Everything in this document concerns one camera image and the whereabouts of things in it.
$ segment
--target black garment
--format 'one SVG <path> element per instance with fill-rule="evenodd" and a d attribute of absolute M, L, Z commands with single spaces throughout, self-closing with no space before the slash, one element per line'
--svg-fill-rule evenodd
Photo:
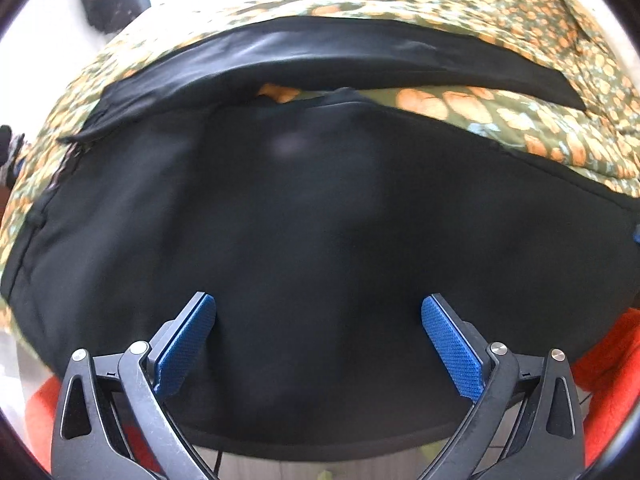
<path fill-rule="evenodd" d="M 111 86 L 75 137 L 90 149 L 28 213 L 1 283 L 57 374 L 76 348 L 107 354 L 149 338 L 204 290 L 217 322 L 168 401 L 186 436 L 324 462 L 418 446 L 459 423 L 468 404 L 420 324 L 429 294 L 516 352 L 575 359 L 606 334 L 639 288 L 635 199 L 353 90 L 285 105 L 251 97 L 278 74 L 308 88 L 298 83 L 314 63 L 345 66 L 344 42 L 332 58 L 331 45 L 312 56 L 304 39 L 352 20 L 287 22 L 308 34 L 291 43 L 281 30 L 250 48 L 239 30 L 238 48 L 225 34 L 228 50 L 210 40 Z M 354 35 L 376 30 L 381 42 L 418 33 L 362 23 Z M 352 70 L 325 73 L 326 84 L 375 86 L 377 48 L 360 44 Z M 243 52 L 265 61 L 207 76 L 223 52 L 228 66 Z M 398 70 L 404 51 L 371 59 L 385 81 L 433 75 Z M 445 72 L 463 82 L 474 59 L 485 62 L 479 51 L 460 60 L 469 72 Z M 515 74 L 501 66 L 497 83 Z"/>

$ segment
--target red cloth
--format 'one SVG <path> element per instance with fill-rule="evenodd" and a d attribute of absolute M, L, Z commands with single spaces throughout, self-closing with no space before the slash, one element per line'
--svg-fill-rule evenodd
<path fill-rule="evenodd" d="M 593 393 L 584 421 L 586 463 L 590 465 L 640 397 L 640 310 L 627 310 L 572 370 L 576 384 Z"/>
<path fill-rule="evenodd" d="M 590 412 L 584 421 L 586 465 L 605 449 L 640 396 L 640 310 L 630 308 L 591 351 L 574 366 L 574 379 L 593 393 Z M 51 436 L 56 415 L 60 381 L 52 377 L 27 401 L 25 422 L 31 449 L 51 470 Z M 159 471 L 140 430 L 125 427 L 136 459 L 146 468 Z"/>

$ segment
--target green patterned cloth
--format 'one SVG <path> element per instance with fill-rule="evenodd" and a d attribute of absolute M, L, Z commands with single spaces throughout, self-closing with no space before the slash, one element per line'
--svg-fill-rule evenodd
<path fill-rule="evenodd" d="M 640 95 L 602 32 L 575 0 L 255 0 L 226 9 L 152 7 L 114 38 L 66 88 L 30 150 L 0 227 L 0 270 L 31 204 L 55 181 L 102 89 L 165 54 L 233 27 L 292 15 L 393 19 L 504 46 L 564 73 L 586 112 L 512 92 L 455 87 L 363 91 L 388 106 L 425 114 L 512 148 L 565 164 L 610 189 L 640 196 Z M 266 85 L 286 102 L 312 96 Z M 0 303 L 0 329 L 20 338 Z"/>

